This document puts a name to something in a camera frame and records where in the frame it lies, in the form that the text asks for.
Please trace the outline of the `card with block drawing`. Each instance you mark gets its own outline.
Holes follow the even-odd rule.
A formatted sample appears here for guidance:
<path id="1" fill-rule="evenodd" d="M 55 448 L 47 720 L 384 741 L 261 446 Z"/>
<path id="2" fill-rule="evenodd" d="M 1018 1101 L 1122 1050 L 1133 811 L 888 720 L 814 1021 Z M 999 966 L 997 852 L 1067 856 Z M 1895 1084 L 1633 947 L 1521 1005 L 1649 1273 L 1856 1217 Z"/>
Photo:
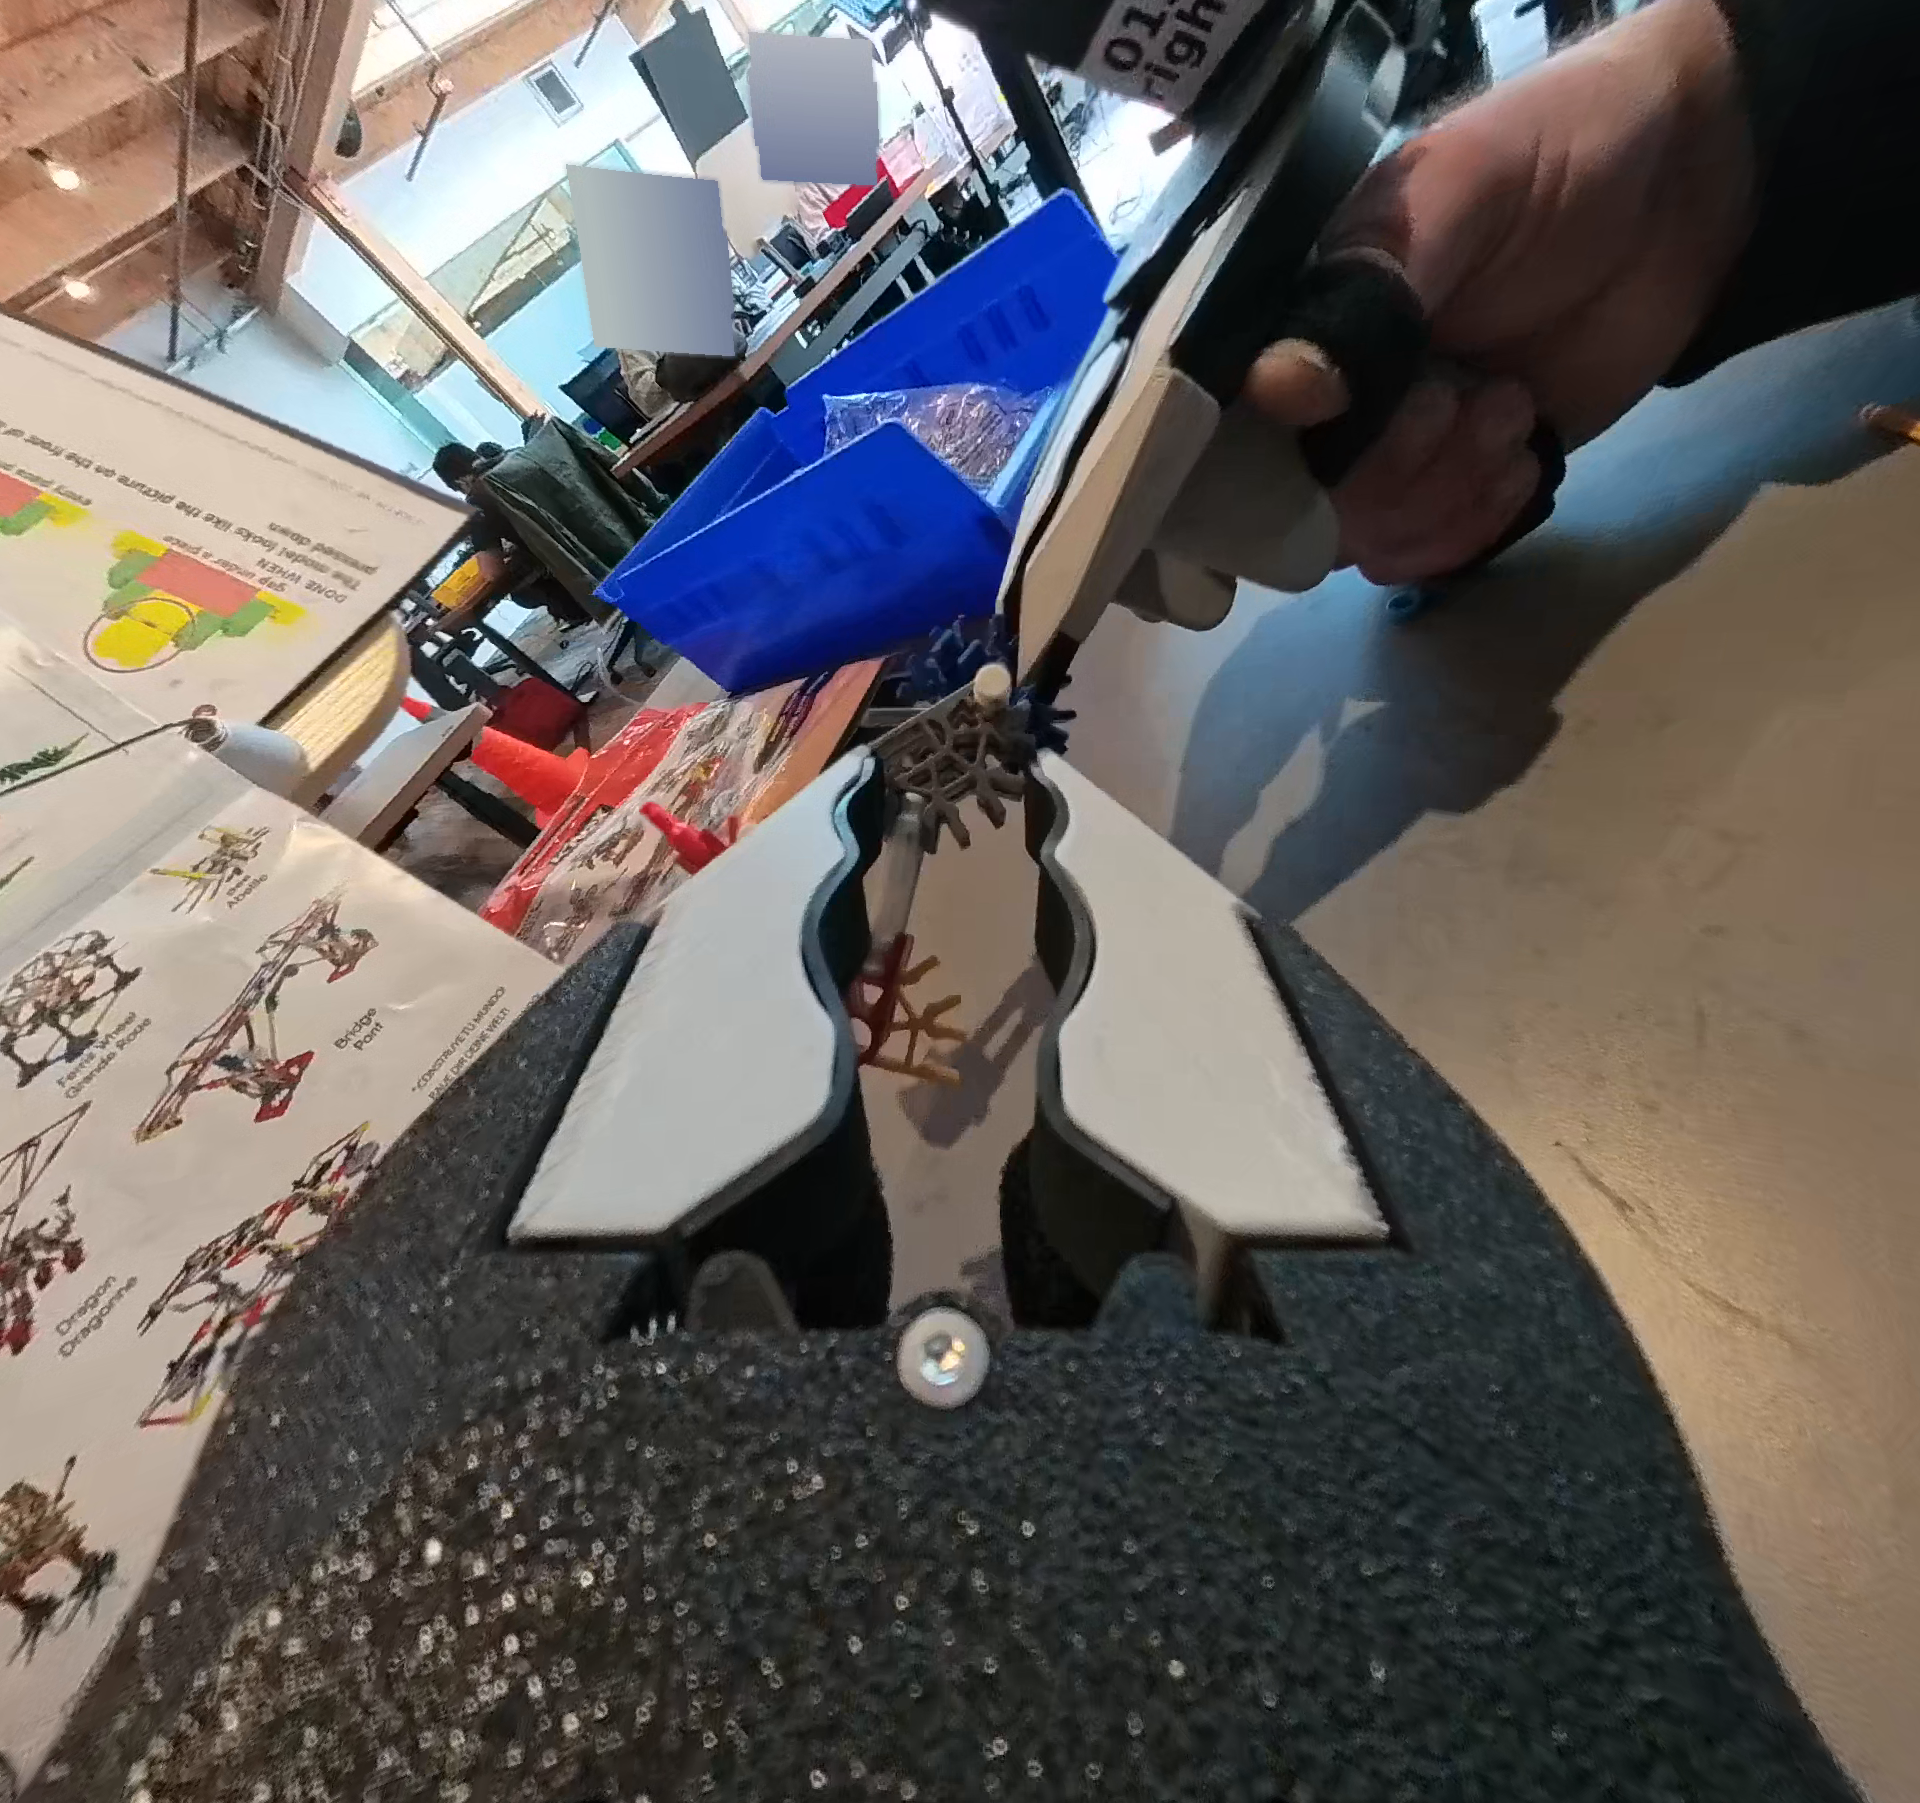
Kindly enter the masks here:
<path id="1" fill-rule="evenodd" d="M 155 722 L 261 722 L 458 533 L 420 483 L 13 316 L 3 625 Z"/>

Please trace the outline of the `printed instruction sheet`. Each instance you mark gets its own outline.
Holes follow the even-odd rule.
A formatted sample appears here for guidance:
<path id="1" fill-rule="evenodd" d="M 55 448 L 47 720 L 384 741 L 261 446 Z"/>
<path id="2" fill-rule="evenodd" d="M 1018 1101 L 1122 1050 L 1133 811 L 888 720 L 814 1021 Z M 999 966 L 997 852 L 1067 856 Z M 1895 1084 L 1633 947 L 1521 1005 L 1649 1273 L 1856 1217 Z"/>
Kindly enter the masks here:
<path id="1" fill-rule="evenodd" d="M 293 1270 L 553 968 L 11 625 L 1 737 L 13 1798 Z"/>

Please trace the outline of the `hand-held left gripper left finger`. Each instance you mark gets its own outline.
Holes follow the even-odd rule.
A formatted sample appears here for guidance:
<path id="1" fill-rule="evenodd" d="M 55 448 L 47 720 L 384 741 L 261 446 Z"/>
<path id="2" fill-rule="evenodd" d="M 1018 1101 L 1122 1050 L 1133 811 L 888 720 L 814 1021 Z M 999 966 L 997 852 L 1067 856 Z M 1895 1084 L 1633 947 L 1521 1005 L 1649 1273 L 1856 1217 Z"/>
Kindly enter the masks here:
<path id="1" fill-rule="evenodd" d="M 515 1245 L 690 1244 L 847 1124 L 880 811 L 876 756 L 846 751 L 673 890 L 540 1148 Z"/>

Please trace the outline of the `black hanging screen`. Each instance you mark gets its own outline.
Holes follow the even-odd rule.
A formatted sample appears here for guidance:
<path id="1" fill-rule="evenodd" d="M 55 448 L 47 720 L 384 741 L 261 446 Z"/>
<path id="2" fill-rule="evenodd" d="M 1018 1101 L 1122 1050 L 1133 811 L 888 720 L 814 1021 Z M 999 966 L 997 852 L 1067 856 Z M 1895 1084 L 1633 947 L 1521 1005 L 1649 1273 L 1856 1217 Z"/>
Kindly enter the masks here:
<path id="1" fill-rule="evenodd" d="M 686 0 L 670 0 L 665 27 L 629 61 L 690 166 L 748 122 L 710 17 Z"/>

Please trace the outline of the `clear plastic parts bag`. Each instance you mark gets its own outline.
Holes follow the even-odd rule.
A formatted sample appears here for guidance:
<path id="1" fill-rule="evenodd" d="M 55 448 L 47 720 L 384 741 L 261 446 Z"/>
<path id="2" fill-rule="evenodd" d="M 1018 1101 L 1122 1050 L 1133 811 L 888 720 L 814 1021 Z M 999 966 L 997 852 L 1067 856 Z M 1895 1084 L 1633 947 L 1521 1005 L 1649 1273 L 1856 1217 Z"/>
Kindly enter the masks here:
<path id="1" fill-rule="evenodd" d="M 824 397 L 824 446 L 834 453 L 889 423 L 900 425 L 948 471 L 987 494 L 1016 460 L 1029 430 L 1052 400 L 1053 394 L 994 381 Z"/>

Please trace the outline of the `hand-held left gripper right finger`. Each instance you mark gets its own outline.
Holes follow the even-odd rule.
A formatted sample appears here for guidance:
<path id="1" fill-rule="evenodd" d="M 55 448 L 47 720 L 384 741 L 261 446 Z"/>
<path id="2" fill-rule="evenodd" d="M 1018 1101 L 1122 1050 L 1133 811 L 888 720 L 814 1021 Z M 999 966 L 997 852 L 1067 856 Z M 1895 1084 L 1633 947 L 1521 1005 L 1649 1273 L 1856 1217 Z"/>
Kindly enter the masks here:
<path id="1" fill-rule="evenodd" d="M 1065 916 L 1050 1108 L 1202 1239 L 1375 1245 L 1388 1219 L 1254 916 L 1073 762 L 1030 772 L 1043 895 Z"/>

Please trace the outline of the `blue connector cluster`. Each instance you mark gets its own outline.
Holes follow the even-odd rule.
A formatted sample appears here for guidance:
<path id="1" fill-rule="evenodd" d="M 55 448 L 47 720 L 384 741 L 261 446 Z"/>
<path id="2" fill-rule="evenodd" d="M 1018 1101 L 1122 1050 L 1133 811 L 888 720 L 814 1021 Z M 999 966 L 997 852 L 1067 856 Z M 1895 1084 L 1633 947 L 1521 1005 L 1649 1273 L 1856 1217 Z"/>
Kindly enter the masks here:
<path id="1" fill-rule="evenodd" d="M 880 677 L 874 693 L 879 709 L 922 709 L 957 692 L 977 697 L 975 681 L 994 667 L 1010 675 L 1016 667 L 1016 643 L 1006 616 L 962 616 L 909 648 Z M 1057 692 L 1011 678 L 1004 705 L 1011 709 L 1022 730 L 1027 753 L 1065 753 L 1075 709 L 1057 701 Z"/>

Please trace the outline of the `blue storage bin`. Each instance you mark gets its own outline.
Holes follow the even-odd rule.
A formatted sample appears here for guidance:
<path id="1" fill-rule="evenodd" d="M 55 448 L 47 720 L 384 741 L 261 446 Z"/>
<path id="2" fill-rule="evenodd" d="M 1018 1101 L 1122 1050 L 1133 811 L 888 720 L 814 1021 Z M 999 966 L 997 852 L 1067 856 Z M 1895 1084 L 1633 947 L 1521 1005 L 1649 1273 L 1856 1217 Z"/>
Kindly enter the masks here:
<path id="1" fill-rule="evenodd" d="M 1113 271 L 1095 215 L 1043 200 L 754 412 L 597 595 L 732 693 L 989 616 Z M 902 423 L 827 437 L 828 399 L 951 386 L 1039 402 L 983 489 Z"/>

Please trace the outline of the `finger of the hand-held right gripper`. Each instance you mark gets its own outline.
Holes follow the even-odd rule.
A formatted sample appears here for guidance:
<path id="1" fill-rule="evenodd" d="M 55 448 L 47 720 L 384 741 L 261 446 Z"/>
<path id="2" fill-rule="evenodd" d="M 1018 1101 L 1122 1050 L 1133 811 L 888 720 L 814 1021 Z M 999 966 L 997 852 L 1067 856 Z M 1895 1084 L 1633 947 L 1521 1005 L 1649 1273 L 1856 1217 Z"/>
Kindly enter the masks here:
<path id="1" fill-rule="evenodd" d="M 1154 546 L 1180 488 L 1213 441 L 1220 404 L 1163 346 L 1119 346 L 1119 378 L 1030 553 L 1008 627 L 1016 672 L 1078 648 Z"/>
<path id="2" fill-rule="evenodd" d="M 996 614 L 1006 620 L 1018 618 L 1027 561 L 1043 537 L 1048 519 L 1065 492 L 1078 455 L 1101 421 L 1118 378 L 1119 338 L 1112 336 L 1089 350 L 1077 375 L 1043 412 L 1043 436 L 1033 453 L 996 598 Z"/>

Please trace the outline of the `orange red toy parts bag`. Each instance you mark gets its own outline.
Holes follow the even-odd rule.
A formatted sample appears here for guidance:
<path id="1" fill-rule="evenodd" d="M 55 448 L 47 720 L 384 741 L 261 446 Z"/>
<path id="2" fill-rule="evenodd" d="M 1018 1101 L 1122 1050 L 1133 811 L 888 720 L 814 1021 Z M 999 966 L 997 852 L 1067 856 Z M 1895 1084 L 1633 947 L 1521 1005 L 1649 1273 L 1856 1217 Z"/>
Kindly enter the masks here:
<path id="1" fill-rule="evenodd" d="M 611 926 L 652 922 L 688 873 L 639 804 L 708 829 L 737 814 L 743 837 L 850 743 L 880 670 L 880 659 L 867 659 L 740 697 L 638 707 L 479 917 L 555 963 Z"/>

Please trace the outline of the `dark green jacket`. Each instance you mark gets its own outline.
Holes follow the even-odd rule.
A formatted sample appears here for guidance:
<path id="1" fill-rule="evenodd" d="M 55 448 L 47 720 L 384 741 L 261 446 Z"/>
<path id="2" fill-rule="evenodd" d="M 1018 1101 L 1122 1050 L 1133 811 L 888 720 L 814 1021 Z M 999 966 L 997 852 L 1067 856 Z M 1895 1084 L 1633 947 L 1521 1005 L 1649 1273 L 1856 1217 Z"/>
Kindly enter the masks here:
<path id="1" fill-rule="evenodd" d="M 523 419 L 518 446 L 478 456 L 473 505 L 585 614 L 606 618 L 601 584 L 662 519 L 666 500 L 644 476 L 617 476 L 606 446 L 548 418 Z"/>

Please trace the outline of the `white round holder base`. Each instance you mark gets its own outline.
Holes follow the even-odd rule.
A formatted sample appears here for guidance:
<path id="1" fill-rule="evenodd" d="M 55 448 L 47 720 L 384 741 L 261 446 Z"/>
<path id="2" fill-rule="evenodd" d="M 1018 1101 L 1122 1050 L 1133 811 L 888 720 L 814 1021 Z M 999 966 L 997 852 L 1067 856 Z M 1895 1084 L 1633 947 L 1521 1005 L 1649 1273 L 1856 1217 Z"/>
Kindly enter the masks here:
<path id="1" fill-rule="evenodd" d="M 311 772 L 301 738 L 280 729 L 229 720 L 197 707 L 180 729 L 186 741 L 256 789 L 298 806 Z"/>

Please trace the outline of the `person's right hand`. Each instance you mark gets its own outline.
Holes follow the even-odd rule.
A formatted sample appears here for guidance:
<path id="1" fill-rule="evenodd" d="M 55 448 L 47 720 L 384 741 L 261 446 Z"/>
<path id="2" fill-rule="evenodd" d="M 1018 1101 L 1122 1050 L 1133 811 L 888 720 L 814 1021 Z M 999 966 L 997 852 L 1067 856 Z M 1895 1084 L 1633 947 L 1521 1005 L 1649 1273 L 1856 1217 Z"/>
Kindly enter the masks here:
<path id="1" fill-rule="evenodd" d="M 1414 134 L 1321 242 L 1399 275 L 1428 359 L 1337 481 L 1337 566 L 1461 568 L 1679 359 L 1751 230 L 1756 151 L 1716 0 L 1651 0 Z"/>

